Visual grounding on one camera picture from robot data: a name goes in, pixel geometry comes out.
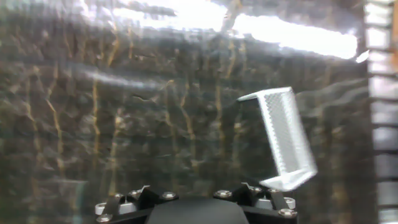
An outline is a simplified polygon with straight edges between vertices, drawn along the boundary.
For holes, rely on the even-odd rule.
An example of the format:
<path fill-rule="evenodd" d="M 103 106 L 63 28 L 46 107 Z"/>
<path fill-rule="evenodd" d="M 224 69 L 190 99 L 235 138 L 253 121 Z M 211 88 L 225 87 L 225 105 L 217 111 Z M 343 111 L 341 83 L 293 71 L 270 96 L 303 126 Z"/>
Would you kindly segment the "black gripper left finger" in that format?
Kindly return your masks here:
<path fill-rule="evenodd" d="M 179 195 L 163 188 L 145 185 L 126 194 L 116 193 L 95 205 L 97 224 L 146 224 L 157 205 L 178 200 Z"/>

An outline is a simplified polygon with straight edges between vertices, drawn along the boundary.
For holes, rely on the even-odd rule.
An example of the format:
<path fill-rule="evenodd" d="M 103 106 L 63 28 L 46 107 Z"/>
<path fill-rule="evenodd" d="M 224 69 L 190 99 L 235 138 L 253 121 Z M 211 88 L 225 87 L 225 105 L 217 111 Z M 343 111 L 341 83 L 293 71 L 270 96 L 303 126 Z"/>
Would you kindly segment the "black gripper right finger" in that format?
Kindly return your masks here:
<path fill-rule="evenodd" d="M 285 197 L 276 189 L 243 182 L 230 188 L 219 189 L 213 198 L 231 202 L 240 215 L 234 223 L 248 224 L 297 224 L 298 212 L 295 200 Z"/>

